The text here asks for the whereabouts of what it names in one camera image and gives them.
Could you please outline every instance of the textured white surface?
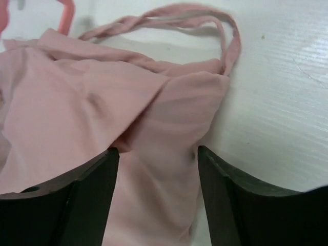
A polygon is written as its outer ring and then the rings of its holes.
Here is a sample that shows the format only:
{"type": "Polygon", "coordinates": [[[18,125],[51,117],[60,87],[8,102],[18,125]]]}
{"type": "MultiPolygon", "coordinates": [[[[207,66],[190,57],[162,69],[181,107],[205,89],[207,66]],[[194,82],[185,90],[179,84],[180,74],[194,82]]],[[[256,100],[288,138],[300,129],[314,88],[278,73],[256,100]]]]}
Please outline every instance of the textured white surface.
{"type": "MultiPolygon", "coordinates": [[[[173,2],[76,0],[71,36],[173,2]]],[[[275,185],[305,191],[328,184],[328,1],[198,2],[230,12],[243,45],[206,145],[275,185]]],[[[25,9],[18,11],[12,0],[3,38],[38,38],[48,27],[57,27],[61,9],[54,0],[26,0],[25,9]]],[[[219,56],[218,38],[210,28],[191,34],[142,29],[103,44],[177,63],[219,56]]],[[[203,211],[195,245],[210,245],[203,211]]]]}

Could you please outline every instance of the pink fabric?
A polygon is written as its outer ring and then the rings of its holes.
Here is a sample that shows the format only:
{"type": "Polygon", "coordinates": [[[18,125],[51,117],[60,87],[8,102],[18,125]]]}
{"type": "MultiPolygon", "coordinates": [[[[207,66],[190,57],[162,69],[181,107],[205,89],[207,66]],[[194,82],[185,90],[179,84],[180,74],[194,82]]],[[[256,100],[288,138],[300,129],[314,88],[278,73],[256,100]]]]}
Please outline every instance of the pink fabric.
{"type": "Polygon", "coordinates": [[[7,41],[0,54],[0,193],[20,192],[85,163],[109,146],[120,164],[103,245],[180,246],[199,192],[197,142],[229,87],[240,52],[233,19],[216,9],[174,4],[123,17],[81,40],[49,29],[7,41]],[[234,39],[221,60],[178,65],[86,42],[136,26],[190,28],[224,15],[234,39]],[[166,16],[162,19],[150,17],[166,16]]]}

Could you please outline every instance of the pink strap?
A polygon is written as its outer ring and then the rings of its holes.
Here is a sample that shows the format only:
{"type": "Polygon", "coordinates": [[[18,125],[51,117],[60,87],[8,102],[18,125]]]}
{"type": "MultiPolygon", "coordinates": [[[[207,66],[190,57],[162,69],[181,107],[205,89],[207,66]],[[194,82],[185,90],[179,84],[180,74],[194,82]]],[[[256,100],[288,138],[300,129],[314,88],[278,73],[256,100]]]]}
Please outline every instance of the pink strap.
{"type": "Polygon", "coordinates": [[[95,28],[81,35],[79,39],[89,40],[91,38],[101,38],[118,35],[130,31],[135,27],[149,27],[156,25],[169,25],[180,28],[196,28],[205,23],[214,22],[220,32],[221,37],[221,61],[223,75],[229,75],[234,62],[239,57],[241,42],[237,24],[227,13],[199,4],[172,4],[165,7],[151,10],[142,16],[126,16],[113,23],[95,28]],[[233,28],[233,39],[226,49],[226,38],[222,22],[219,18],[224,18],[233,28]]]}

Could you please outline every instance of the black plastic part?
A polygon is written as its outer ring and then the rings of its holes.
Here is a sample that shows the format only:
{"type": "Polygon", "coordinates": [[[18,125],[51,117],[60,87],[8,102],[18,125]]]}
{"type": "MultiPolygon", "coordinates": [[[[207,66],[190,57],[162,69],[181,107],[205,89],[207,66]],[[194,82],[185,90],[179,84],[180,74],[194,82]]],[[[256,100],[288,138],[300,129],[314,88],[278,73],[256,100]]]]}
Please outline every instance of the black plastic part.
{"type": "Polygon", "coordinates": [[[205,146],[198,166],[213,246],[328,246],[328,187],[297,192],[261,181],[205,146]]]}
{"type": "Polygon", "coordinates": [[[101,246],[118,161],[109,149],[22,193],[0,195],[0,245],[101,246]]]}

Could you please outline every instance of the white table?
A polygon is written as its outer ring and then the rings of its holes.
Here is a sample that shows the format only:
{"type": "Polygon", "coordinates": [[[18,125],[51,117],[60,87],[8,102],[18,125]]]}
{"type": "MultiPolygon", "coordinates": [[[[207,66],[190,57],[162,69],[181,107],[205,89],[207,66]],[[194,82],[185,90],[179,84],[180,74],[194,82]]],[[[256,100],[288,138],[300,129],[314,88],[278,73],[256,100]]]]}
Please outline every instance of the white table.
{"type": "MultiPolygon", "coordinates": [[[[140,15],[173,0],[76,0],[71,36],[123,15],[140,15]]],[[[236,19],[242,54],[227,97],[204,143],[229,163],[289,189],[328,183],[328,1],[202,0],[236,19]]],[[[57,28],[55,0],[11,1],[3,38],[38,38],[57,28]]],[[[213,33],[188,36],[142,29],[103,44],[154,59],[188,63],[219,56],[213,33]]],[[[196,242],[210,245],[204,213],[196,242]]]]}

